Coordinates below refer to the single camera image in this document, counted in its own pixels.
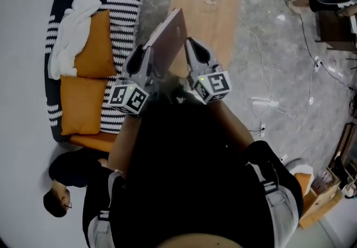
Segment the eyeglasses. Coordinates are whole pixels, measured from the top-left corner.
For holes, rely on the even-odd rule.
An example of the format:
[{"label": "eyeglasses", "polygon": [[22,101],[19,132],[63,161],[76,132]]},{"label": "eyeglasses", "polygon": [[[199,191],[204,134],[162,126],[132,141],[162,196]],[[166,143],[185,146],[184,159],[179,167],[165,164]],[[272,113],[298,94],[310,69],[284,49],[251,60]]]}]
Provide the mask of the eyeglasses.
[{"label": "eyeglasses", "polygon": [[63,202],[61,202],[60,199],[58,199],[58,201],[65,207],[68,207],[68,208],[72,208],[72,203],[70,202],[69,205],[65,205]]},{"label": "eyeglasses", "polygon": [[72,208],[72,203],[70,202],[69,203],[69,205],[67,206],[67,205],[65,205],[65,204],[63,204],[64,206],[66,206],[66,207],[68,207],[68,208]]}]

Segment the electrical outlet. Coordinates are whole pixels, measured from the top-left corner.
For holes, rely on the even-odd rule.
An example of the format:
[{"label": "electrical outlet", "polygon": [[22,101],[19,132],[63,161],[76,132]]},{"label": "electrical outlet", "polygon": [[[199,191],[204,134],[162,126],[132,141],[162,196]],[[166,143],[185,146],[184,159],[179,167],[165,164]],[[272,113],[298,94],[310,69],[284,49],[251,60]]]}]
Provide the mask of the electrical outlet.
[{"label": "electrical outlet", "polygon": [[261,126],[261,131],[260,131],[260,135],[261,137],[265,137],[266,136],[266,124],[265,123],[262,123],[262,126]]}]

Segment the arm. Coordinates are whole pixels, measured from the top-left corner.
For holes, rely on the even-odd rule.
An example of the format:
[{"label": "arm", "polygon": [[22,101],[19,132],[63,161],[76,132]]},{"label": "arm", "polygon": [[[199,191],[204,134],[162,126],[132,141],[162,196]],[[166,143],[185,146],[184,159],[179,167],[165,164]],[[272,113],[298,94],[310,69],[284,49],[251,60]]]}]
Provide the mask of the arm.
[{"label": "arm", "polygon": [[354,14],[357,13],[357,5],[350,5],[349,7],[345,8],[340,12],[342,16],[353,16]]},{"label": "arm", "polygon": [[134,118],[127,115],[120,132],[118,133],[112,150],[110,150],[108,158],[108,168],[119,170],[126,178],[132,152],[136,143],[136,138],[139,133],[142,118]]},{"label": "arm", "polygon": [[254,142],[247,127],[230,111],[221,100],[208,103],[208,107],[222,125],[234,145],[242,152]]}]

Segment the white towel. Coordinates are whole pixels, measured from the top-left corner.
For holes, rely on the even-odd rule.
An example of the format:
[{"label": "white towel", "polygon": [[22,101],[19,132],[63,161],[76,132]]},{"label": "white towel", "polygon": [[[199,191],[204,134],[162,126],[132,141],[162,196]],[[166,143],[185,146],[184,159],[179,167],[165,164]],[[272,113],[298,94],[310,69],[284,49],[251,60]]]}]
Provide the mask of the white towel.
[{"label": "white towel", "polygon": [[74,60],[87,42],[90,16],[101,5],[100,0],[73,0],[72,8],[66,9],[50,55],[49,78],[58,80],[60,75],[77,75]]}]

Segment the striped cushion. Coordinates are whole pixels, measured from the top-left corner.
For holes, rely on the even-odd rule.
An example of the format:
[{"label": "striped cushion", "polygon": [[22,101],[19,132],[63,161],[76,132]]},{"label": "striped cushion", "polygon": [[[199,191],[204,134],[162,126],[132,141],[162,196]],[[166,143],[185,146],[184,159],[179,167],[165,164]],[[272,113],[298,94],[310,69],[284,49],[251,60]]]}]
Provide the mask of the striped cushion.
[{"label": "striped cushion", "polygon": [[108,79],[102,105],[100,131],[117,134],[123,124],[124,114],[108,105],[109,94],[119,77],[123,63],[134,48],[142,0],[100,0],[99,11],[110,10],[110,39],[117,75]]}]

